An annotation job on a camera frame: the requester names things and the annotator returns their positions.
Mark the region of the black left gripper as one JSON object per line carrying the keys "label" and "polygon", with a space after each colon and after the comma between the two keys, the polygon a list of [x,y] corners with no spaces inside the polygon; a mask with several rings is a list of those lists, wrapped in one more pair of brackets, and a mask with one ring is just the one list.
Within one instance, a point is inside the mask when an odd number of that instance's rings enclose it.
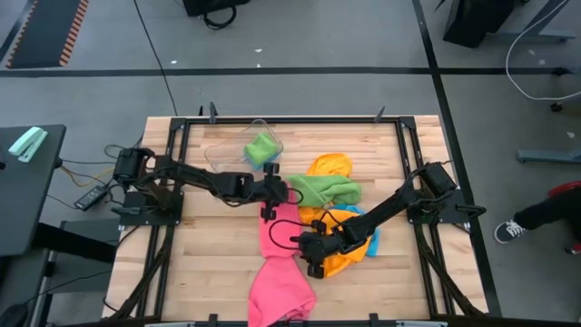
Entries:
{"label": "black left gripper", "polygon": [[277,216],[273,206],[279,206],[289,200],[289,187],[278,175],[266,175],[263,187],[268,204],[262,206],[260,216],[268,223],[274,221]]}

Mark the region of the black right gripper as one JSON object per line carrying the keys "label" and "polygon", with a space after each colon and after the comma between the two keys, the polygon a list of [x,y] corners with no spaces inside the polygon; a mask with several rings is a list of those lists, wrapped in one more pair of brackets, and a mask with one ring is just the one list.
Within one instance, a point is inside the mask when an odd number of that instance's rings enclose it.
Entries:
{"label": "black right gripper", "polygon": [[298,239],[297,244],[300,250],[300,257],[309,263],[307,274],[315,279],[325,277],[323,261],[336,253],[346,254],[350,251],[342,232],[331,234],[320,234],[304,232]]}

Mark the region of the pink microfiber towel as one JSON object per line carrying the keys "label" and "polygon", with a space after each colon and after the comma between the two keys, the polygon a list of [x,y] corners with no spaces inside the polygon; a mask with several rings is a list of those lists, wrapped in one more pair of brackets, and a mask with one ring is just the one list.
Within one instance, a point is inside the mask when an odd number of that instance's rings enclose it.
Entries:
{"label": "pink microfiber towel", "polygon": [[317,297],[292,257],[268,258],[256,275],[248,298],[249,327],[278,321],[307,320]]}
{"label": "pink microfiber towel", "polygon": [[268,223],[259,218],[260,252],[264,258],[286,258],[294,256],[299,250],[291,237],[299,236],[302,231],[298,206],[281,204],[275,208],[276,219]]}

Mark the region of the orange microfiber towel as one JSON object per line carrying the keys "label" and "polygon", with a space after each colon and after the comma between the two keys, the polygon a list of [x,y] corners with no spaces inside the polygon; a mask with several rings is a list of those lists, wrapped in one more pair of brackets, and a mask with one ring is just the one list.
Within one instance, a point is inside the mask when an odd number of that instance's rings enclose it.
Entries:
{"label": "orange microfiber towel", "polygon": [[349,177],[353,168],[351,159],[346,154],[332,153],[318,156],[310,168],[309,175],[329,175],[336,174]]}
{"label": "orange microfiber towel", "polygon": [[[357,216],[357,213],[351,213],[342,210],[334,210],[330,208],[316,208],[316,207],[300,207],[299,216],[303,223],[310,224],[313,220],[321,220],[327,224],[326,234],[331,234],[332,227],[335,227],[338,223],[342,223],[345,220]],[[333,275],[343,271],[348,266],[361,262],[366,256],[366,251],[369,246],[370,237],[367,238],[366,242],[357,250],[347,254],[336,253],[330,257],[327,257],[323,261],[323,268],[325,272],[325,278],[330,278]]]}

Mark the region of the blue microfiber towel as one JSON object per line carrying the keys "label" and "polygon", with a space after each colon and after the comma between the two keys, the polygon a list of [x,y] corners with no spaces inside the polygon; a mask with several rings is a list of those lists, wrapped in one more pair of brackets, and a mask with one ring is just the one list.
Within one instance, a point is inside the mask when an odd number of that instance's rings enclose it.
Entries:
{"label": "blue microfiber towel", "polygon": [[265,164],[277,163],[280,160],[280,157],[280,154],[276,154],[267,159],[256,159],[247,154],[244,155],[244,159],[249,163],[253,172],[262,171]]}
{"label": "blue microfiber towel", "polygon": [[[342,210],[342,211],[347,211],[347,212],[351,212],[351,213],[357,213],[358,215],[363,215],[366,212],[363,211],[362,209],[360,209],[358,206],[354,205],[354,204],[336,204],[331,206],[331,209],[334,210]],[[370,237],[370,242],[369,242],[369,246],[368,249],[366,251],[366,256],[373,258],[376,257],[378,255],[378,249],[379,249],[379,241],[380,241],[380,230],[377,229],[374,234],[372,234],[372,236]]]}

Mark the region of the green microfiber towel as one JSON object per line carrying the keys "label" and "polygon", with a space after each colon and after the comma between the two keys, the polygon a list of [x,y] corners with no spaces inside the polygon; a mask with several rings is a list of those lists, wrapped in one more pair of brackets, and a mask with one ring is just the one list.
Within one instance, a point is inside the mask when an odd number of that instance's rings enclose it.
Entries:
{"label": "green microfiber towel", "polygon": [[257,134],[256,137],[243,147],[244,155],[256,159],[267,159],[278,154],[280,146],[274,141],[268,133]]}
{"label": "green microfiber towel", "polygon": [[288,177],[288,182],[297,194],[300,207],[356,204],[361,199],[360,184],[342,175],[295,174]]}

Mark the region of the clear plastic bin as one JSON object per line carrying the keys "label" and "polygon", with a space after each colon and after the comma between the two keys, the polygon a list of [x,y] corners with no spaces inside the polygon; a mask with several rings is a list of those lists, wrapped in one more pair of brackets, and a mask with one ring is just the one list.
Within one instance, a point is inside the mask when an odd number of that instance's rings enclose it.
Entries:
{"label": "clear plastic bin", "polygon": [[204,150],[204,157],[216,173],[259,173],[261,171],[253,172],[249,163],[244,159],[243,147],[260,133],[270,134],[280,146],[279,154],[282,153],[284,149],[282,140],[264,120],[255,119],[239,132],[235,132],[232,136],[227,136],[216,145],[208,146]]}

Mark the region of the black power adapter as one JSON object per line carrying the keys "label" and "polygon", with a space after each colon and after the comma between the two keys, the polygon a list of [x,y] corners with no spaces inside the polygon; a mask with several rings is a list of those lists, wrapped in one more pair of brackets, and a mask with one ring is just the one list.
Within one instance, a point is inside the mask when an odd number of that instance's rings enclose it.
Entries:
{"label": "black power adapter", "polygon": [[74,203],[74,208],[86,212],[99,203],[106,195],[107,188],[96,185]]}

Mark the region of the black equipment box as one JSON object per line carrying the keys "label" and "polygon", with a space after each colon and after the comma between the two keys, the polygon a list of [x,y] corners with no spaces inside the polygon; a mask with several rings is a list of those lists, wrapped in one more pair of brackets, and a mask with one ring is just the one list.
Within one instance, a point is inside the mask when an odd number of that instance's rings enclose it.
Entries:
{"label": "black equipment box", "polygon": [[182,0],[188,16],[204,15],[222,9],[246,5],[251,0]]}

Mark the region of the black side table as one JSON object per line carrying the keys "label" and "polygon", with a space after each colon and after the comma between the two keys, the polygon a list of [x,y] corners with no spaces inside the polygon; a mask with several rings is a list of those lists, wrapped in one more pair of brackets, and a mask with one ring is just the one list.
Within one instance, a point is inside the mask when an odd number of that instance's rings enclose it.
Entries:
{"label": "black side table", "polygon": [[48,188],[56,169],[66,127],[42,127],[47,136],[28,163],[9,153],[10,146],[29,128],[0,128],[0,257],[25,253],[34,239]]}

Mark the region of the mint green stapler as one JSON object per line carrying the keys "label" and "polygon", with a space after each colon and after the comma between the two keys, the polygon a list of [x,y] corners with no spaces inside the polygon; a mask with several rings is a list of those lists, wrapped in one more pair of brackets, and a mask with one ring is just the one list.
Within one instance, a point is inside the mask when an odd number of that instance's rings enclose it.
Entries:
{"label": "mint green stapler", "polygon": [[43,128],[33,126],[22,134],[8,149],[22,163],[29,163],[42,145],[48,132]]}

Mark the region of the grey desk foot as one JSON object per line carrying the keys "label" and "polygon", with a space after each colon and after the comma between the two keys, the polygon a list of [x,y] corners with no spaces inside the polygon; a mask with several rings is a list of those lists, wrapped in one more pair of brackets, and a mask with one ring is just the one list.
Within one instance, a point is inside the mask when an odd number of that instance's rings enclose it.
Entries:
{"label": "grey desk foot", "polygon": [[559,164],[581,164],[581,149],[571,152],[549,150],[517,150],[517,159],[521,162],[545,162]]}

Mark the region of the red and black stool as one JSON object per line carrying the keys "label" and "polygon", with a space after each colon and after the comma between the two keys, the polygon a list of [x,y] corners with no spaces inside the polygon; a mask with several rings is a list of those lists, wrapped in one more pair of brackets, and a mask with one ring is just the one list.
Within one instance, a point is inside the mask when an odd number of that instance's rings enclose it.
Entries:
{"label": "red and black stool", "polygon": [[564,183],[564,184],[561,184],[561,185],[559,185],[557,187],[554,187],[554,188],[550,189],[547,194],[548,194],[549,197],[553,197],[553,196],[556,196],[556,195],[558,195],[560,193],[566,192],[568,190],[575,189],[575,188],[580,188],[580,187],[581,187],[581,181],[574,181],[574,182],[570,182],[570,183]]}

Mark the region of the black cabinet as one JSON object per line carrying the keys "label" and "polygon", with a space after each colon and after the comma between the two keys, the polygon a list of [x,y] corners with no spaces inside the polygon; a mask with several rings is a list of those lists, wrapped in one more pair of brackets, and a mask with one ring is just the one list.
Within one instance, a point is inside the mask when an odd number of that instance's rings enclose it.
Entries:
{"label": "black cabinet", "polygon": [[498,31],[515,6],[515,0],[451,0],[443,40],[476,48]]}

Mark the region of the black mat with orange edge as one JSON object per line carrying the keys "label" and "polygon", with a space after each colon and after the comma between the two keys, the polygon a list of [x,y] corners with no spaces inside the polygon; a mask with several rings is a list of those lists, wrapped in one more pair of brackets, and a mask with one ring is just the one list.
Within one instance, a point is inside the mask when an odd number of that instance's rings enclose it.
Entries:
{"label": "black mat with orange edge", "polygon": [[68,65],[89,0],[34,0],[6,60],[8,69]]}

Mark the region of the grey desk leg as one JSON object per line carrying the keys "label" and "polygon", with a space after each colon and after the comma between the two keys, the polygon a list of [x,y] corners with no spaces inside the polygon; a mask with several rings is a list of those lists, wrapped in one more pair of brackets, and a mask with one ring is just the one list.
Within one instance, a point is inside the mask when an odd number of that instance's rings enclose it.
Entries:
{"label": "grey desk leg", "polygon": [[547,25],[555,18],[559,12],[568,4],[570,0],[547,0],[547,3],[530,20],[522,31],[498,31],[489,33],[504,41],[524,41],[529,43],[564,43],[577,38],[573,31],[569,30],[549,30]]}

